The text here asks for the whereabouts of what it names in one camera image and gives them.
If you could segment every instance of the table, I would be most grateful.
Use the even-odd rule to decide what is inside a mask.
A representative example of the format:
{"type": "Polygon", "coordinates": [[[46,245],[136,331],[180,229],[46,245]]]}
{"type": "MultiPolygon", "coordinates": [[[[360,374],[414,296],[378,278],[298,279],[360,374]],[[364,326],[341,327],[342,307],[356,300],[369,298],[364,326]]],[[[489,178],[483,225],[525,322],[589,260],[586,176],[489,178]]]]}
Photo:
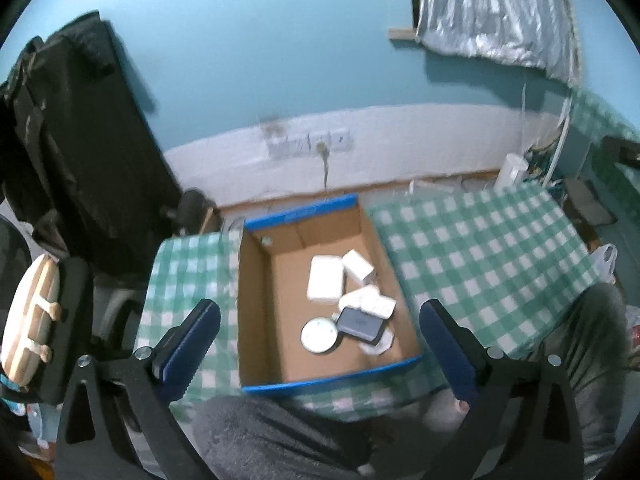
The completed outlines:
{"type": "MultiPolygon", "coordinates": [[[[537,184],[503,192],[406,197],[367,208],[396,270],[412,315],[439,298],[484,346],[522,357],[575,298],[596,282],[585,245],[560,207],[537,184]]],[[[240,232],[172,238],[160,247],[146,294],[136,347],[154,346],[209,298],[220,306],[220,334],[183,399],[178,421],[196,403],[241,394],[238,375],[240,232]]],[[[445,383],[425,346],[422,363],[393,377],[287,402],[339,420],[382,415],[445,383]]]]}
{"type": "Polygon", "coordinates": [[[580,87],[572,89],[571,128],[593,143],[594,173],[640,227],[640,171],[614,162],[600,149],[604,136],[640,142],[640,131],[602,97],[580,87]]]}

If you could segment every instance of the white paper roll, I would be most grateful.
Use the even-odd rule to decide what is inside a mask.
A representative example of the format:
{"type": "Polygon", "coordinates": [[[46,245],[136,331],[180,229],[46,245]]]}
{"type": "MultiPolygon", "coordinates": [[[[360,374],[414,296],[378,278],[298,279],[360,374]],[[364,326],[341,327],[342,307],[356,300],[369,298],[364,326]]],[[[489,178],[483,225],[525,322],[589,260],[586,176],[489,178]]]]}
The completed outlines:
{"type": "Polygon", "coordinates": [[[504,158],[504,163],[500,168],[494,189],[499,190],[503,187],[514,186],[515,184],[521,183],[528,169],[529,163],[526,160],[516,153],[509,153],[504,158]]]}

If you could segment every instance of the cardboard flap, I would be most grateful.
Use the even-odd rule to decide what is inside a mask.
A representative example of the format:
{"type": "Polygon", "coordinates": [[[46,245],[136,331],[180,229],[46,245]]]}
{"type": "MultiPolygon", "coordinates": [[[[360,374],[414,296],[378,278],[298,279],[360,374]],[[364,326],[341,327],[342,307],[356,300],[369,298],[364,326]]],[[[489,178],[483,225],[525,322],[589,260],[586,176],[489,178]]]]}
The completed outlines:
{"type": "Polygon", "coordinates": [[[296,226],[305,247],[330,244],[360,233],[360,213],[357,207],[351,207],[343,211],[311,217],[300,221],[296,226]]]}
{"type": "Polygon", "coordinates": [[[295,224],[261,229],[252,234],[263,250],[269,254],[289,253],[305,248],[295,224]]]}
{"type": "Polygon", "coordinates": [[[238,274],[238,355],[242,384],[264,384],[271,380],[267,327],[273,295],[270,293],[270,263],[258,242],[247,232],[240,242],[238,274]]]}

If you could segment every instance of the small white box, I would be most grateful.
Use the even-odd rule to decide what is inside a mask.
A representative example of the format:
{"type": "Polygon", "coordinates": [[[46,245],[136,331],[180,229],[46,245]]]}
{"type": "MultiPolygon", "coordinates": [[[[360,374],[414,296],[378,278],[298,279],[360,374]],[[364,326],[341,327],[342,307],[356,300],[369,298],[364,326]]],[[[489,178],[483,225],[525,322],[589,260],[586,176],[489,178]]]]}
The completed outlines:
{"type": "Polygon", "coordinates": [[[306,297],[319,303],[338,303],[343,292],[344,267],[340,256],[314,256],[306,297]]]}
{"type": "Polygon", "coordinates": [[[342,257],[342,264],[344,265],[344,270],[347,272],[347,276],[360,285],[368,285],[376,277],[376,271],[373,265],[354,249],[342,257]]]}
{"type": "Polygon", "coordinates": [[[396,300],[388,296],[364,296],[360,309],[372,316],[389,319],[396,308],[396,300]]]}
{"type": "Polygon", "coordinates": [[[362,300],[365,296],[379,296],[380,289],[375,285],[367,285],[359,288],[358,290],[354,290],[353,292],[348,292],[338,301],[338,309],[340,312],[346,307],[350,306],[352,308],[360,308],[362,304],[362,300]]]}

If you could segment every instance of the black power bank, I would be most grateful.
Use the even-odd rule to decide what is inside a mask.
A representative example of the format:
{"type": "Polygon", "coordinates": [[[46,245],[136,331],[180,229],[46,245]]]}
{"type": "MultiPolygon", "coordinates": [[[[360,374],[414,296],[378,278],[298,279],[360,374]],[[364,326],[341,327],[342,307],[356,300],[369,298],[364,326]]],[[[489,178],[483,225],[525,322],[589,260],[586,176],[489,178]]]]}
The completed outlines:
{"type": "Polygon", "coordinates": [[[382,337],[385,321],[385,319],[347,306],[340,313],[335,325],[338,328],[338,332],[375,345],[378,344],[382,337]]]}

